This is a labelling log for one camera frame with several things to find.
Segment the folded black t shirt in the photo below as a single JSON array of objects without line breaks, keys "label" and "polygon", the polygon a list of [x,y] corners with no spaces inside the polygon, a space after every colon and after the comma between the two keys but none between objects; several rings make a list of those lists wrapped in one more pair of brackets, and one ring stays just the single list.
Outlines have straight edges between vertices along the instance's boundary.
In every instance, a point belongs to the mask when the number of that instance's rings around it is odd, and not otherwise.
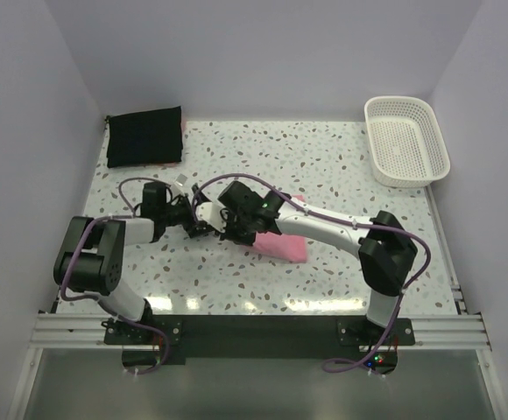
[{"label": "folded black t shirt", "polygon": [[181,107],[108,116],[107,167],[178,164],[182,160]]}]

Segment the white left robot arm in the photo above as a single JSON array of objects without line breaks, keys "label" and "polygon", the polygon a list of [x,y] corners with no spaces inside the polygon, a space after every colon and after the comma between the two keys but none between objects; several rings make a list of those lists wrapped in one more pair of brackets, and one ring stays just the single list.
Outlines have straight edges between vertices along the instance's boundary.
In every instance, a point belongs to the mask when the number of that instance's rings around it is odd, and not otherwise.
[{"label": "white left robot arm", "polygon": [[157,242],[167,228],[180,226],[189,237],[213,231],[194,218],[183,184],[152,178],[143,181],[142,199],[128,205],[128,215],[75,216],[69,222],[53,266],[54,282],[66,302],[91,300],[112,317],[124,320],[124,332],[136,343],[155,333],[152,308],[123,280],[123,252],[128,246]]}]

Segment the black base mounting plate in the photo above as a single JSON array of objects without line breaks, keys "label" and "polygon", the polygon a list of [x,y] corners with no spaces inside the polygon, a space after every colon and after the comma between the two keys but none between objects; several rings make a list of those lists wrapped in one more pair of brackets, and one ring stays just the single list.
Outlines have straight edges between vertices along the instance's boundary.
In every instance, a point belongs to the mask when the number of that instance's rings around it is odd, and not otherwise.
[{"label": "black base mounting plate", "polygon": [[102,327],[105,344],[121,347],[126,368],[207,358],[358,361],[380,343],[367,365],[392,370],[398,348],[416,342],[408,318],[397,319],[387,337],[364,316],[338,315],[152,315],[146,328],[112,318]]}]

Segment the aluminium frame rail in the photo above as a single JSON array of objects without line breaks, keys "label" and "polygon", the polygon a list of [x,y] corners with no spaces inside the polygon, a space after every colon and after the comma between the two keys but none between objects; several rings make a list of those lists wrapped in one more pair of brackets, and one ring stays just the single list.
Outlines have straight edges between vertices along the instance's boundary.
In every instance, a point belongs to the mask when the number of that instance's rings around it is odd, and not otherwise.
[{"label": "aluminium frame rail", "polygon": [[311,300],[307,308],[287,304],[280,315],[258,313],[251,300],[245,302],[243,314],[202,314],[195,297],[187,298],[186,313],[177,314],[168,297],[150,297],[153,307],[146,312],[148,320],[141,326],[124,323],[102,302],[76,295],[58,297],[52,310],[37,316],[7,417],[20,419],[25,415],[44,349],[111,347],[125,352],[152,352],[154,333],[161,330],[168,337],[172,357],[176,357],[180,346],[193,343],[199,345],[201,357],[285,356],[327,361],[343,351],[338,357],[340,362],[366,369],[370,375],[377,373],[386,353],[470,352],[483,404],[496,419],[505,418],[505,406],[498,400],[497,376],[490,367],[490,340],[482,315],[468,313],[454,278],[448,281],[448,302],[455,306],[454,313],[411,314],[408,308],[422,285],[421,281],[408,282],[399,297],[386,300],[398,308],[386,328],[366,319],[360,312],[363,300],[359,297]]}]

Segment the white plastic basket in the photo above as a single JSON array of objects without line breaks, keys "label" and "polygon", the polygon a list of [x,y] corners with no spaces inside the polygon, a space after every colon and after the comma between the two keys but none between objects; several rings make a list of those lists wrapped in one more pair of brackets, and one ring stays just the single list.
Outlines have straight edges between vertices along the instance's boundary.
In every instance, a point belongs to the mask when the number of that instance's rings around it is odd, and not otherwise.
[{"label": "white plastic basket", "polygon": [[420,188],[447,177],[448,151],[427,102],[411,96],[376,96],[365,103],[363,112],[377,182]]}]

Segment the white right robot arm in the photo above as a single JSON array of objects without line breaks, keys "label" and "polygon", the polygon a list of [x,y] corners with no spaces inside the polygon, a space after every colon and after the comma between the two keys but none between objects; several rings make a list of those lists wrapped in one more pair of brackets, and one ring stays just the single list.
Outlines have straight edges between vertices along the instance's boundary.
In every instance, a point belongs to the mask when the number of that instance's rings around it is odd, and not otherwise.
[{"label": "white right robot arm", "polygon": [[329,212],[282,192],[269,191],[261,196],[236,180],[217,201],[233,240],[248,243],[266,233],[295,235],[354,256],[370,288],[363,323],[366,338],[382,344],[395,333],[391,317],[417,247],[393,214],[381,211],[374,217],[355,217]]}]

